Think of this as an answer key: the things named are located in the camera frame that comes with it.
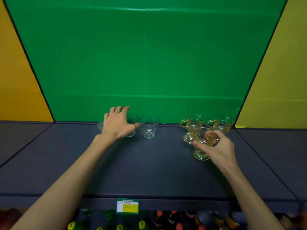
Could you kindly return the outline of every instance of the finger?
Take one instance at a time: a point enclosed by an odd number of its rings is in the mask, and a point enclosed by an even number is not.
[[[133,125],[135,126],[136,129],[140,127],[140,123],[134,123]]]
[[[104,114],[104,120],[106,120],[109,117],[109,112]]]
[[[111,107],[111,108],[110,108],[110,115],[113,114],[114,111],[115,111],[115,107]]]
[[[122,110],[122,113],[124,113],[125,115],[127,115],[128,110],[130,109],[130,106],[125,106]]]
[[[121,106],[116,107],[115,113],[120,113],[120,110],[121,110],[122,108],[123,108],[123,107],[121,107]]]
[[[200,150],[204,151],[205,153],[210,154],[210,147],[209,146],[206,146],[205,144],[197,142],[197,141],[193,141],[193,145],[195,147],[199,148]]]
[[[227,137],[223,134],[223,132],[221,131],[214,131],[215,134],[217,134],[217,136],[219,137],[219,139],[226,139]]]

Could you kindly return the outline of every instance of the yellow label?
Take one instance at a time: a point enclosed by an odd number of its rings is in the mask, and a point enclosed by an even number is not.
[[[122,212],[138,213],[138,205],[124,204]]]

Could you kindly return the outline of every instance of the glass mug handle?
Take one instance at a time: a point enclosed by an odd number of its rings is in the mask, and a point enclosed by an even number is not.
[[[206,124],[208,127],[213,128],[213,126],[210,125],[210,123],[214,123],[214,120],[209,120],[209,121],[207,122],[207,124]]]
[[[180,123],[179,123],[179,126],[180,127],[183,127],[183,128],[186,128],[186,126],[182,126],[182,123],[186,122],[187,120],[186,119],[183,119]]]

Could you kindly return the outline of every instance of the red bottle cap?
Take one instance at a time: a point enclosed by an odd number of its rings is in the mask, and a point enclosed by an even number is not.
[[[206,230],[206,227],[204,225],[199,225],[198,230]]]
[[[157,216],[161,217],[163,215],[163,211],[157,211]]]
[[[182,223],[177,223],[176,224],[176,230],[183,230],[183,225]]]

